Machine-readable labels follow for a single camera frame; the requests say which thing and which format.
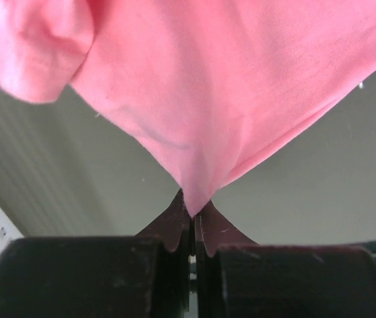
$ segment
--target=pink cloth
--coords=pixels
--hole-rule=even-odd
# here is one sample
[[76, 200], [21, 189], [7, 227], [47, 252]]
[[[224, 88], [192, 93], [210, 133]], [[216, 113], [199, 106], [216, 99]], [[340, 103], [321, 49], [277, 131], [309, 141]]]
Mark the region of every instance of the pink cloth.
[[376, 0], [0, 0], [0, 86], [45, 103], [70, 83], [191, 215], [375, 70]]

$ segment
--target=pink fabric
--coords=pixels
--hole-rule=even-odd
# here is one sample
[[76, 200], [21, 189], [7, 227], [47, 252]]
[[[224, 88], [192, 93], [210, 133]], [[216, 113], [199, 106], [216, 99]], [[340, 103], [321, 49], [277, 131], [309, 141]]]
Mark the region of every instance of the pink fabric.
[[70, 83], [191, 215], [375, 70], [376, 0], [0, 1], [0, 86], [45, 103]]

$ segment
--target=gray wall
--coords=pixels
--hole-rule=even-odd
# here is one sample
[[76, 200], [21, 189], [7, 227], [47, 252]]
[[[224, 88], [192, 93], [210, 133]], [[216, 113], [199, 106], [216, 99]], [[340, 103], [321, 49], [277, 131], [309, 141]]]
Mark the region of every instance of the gray wall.
[[[216, 206], [262, 243], [376, 239], [376, 73], [364, 84], [218, 192]], [[72, 90], [53, 105], [0, 91], [0, 205], [24, 234], [134, 234], [176, 191], [135, 140]]]

